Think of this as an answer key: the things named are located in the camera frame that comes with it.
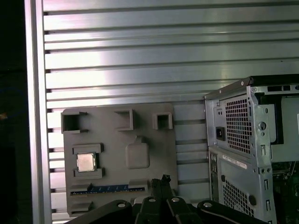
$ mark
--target screw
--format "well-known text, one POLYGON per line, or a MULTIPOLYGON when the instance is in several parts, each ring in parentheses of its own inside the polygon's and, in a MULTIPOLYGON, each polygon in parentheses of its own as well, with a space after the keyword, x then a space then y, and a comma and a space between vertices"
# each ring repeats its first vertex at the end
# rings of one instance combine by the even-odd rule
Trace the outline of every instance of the screw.
POLYGON ((179 202, 179 198, 174 197, 174 198, 172 199, 172 202, 179 202))
POLYGON ((126 205, 124 204, 124 203, 120 203, 120 204, 118 204, 117 205, 119 208, 123 208, 123 207, 125 207, 126 205))
POLYGON ((206 208, 211 208, 211 207, 212 207, 212 204, 209 203, 209 202, 206 202, 206 203, 204 203, 204 206, 205 206, 206 208))

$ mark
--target metal computer case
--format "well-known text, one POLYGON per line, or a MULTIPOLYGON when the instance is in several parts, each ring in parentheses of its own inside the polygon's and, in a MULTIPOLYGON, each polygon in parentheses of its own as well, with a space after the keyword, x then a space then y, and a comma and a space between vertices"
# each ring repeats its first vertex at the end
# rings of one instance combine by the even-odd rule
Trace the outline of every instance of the metal computer case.
POLYGON ((249 77, 205 96, 213 200, 277 223, 273 164, 299 160, 298 84, 298 75, 249 77))

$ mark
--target ventilation grille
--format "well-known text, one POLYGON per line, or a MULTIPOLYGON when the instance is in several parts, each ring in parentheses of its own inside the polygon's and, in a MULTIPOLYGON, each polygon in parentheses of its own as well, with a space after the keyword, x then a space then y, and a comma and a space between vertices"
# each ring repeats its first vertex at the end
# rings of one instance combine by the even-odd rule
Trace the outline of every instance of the ventilation grille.
POLYGON ((249 137, 252 136, 252 129, 248 121, 247 99, 228 102, 225 109, 228 146, 250 154, 249 137))
POLYGON ((223 186, 224 205, 254 217, 254 211, 248 206, 247 195, 233 184, 225 181, 223 186))

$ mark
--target slotted metal wall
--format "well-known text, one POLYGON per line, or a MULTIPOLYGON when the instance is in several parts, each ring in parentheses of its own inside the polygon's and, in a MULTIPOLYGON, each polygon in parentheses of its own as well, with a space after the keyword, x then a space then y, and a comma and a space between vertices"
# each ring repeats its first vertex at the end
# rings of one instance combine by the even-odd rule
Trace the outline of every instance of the slotted metal wall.
POLYGON ((299 5, 280 0, 25 0, 34 222, 64 223, 60 113, 172 102, 180 194, 209 198, 202 96, 299 72, 299 5))

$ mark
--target black background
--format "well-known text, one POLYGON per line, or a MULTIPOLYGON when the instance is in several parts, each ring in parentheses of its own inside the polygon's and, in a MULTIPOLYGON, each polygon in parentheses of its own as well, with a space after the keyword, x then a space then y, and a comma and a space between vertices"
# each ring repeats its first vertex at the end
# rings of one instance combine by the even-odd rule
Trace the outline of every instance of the black background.
POLYGON ((0 223, 32 223, 24 0, 1 2, 0 223))

